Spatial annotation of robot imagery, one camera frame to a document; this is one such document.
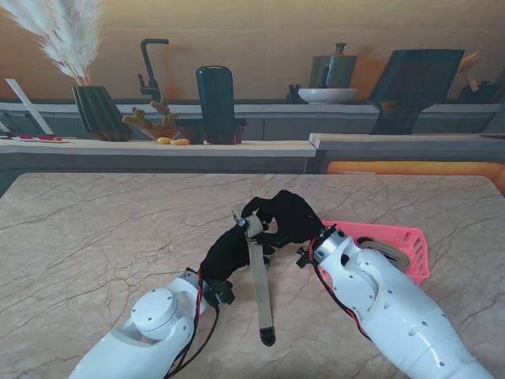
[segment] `fabric strap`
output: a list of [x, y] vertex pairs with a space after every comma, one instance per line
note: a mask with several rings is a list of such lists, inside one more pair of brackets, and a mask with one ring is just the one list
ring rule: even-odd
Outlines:
[[[238, 205], [233, 208], [232, 212], [235, 220], [241, 219], [243, 208], [244, 205]], [[245, 239], [249, 248], [249, 260], [251, 261], [252, 275], [254, 276], [261, 342], [267, 346], [271, 346], [275, 343], [275, 330], [271, 316], [267, 272], [263, 261], [263, 246], [251, 242], [252, 237], [263, 231], [263, 225], [256, 215], [251, 215], [245, 219], [248, 222]]]

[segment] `black robotic glove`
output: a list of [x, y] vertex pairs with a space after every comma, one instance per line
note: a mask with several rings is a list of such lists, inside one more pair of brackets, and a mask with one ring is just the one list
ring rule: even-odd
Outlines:
[[[200, 271], [205, 280], [219, 280], [224, 282], [230, 275], [241, 267], [250, 264], [249, 248], [245, 240], [247, 226], [235, 225], [224, 235], [219, 237], [210, 248], [204, 261], [200, 265]], [[264, 255], [272, 255], [275, 252], [270, 246], [263, 246]], [[270, 259], [263, 257], [264, 262]]]
[[242, 217], [249, 217], [253, 212], [264, 223], [275, 218], [277, 233], [259, 233], [254, 239], [257, 243], [283, 247], [288, 243], [303, 243], [324, 229], [320, 218], [310, 205], [300, 196], [283, 189], [272, 199], [254, 197], [242, 211]]

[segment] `white knob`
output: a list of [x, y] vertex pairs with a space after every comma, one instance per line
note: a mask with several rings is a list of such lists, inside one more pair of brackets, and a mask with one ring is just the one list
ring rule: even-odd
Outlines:
[[141, 332], [149, 332], [166, 324], [177, 307], [172, 291], [157, 288], [138, 299], [132, 309], [132, 321]]

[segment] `pink tray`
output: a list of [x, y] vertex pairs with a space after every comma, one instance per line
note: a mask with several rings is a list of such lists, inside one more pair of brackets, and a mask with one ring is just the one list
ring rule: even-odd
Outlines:
[[400, 249], [410, 258], [410, 267], [406, 274], [418, 286], [429, 278], [428, 245], [425, 235], [415, 227], [393, 227], [391, 225], [375, 225], [371, 223], [347, 223], [344, 221], [323, 221], [330, 227], [337, 228], [356, 240], [360, 237], [370, 237]]

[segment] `faucet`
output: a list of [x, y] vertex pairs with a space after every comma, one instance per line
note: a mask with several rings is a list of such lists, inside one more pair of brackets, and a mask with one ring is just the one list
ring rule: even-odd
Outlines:
[[155, 75], [152, 73], [151, 61], [149, 60], [148, 54], [148, 44], [150, 43], [162, 43], [168, 45], [168, 39], [160, 38], [147, 38], [140, 43], [140, 49], [142, 50], [142, 55], [144, 56], [145, 67], [148, 70], [149, 76], [149, 86], [145, 86], [144, 78], [142, 74], [139, 73], [140, 82], [140, 93], [142, 95], [150, 95], [154, 101], [160, 101], [161, 95], [159, 94], [158, 82], [155, 80]]

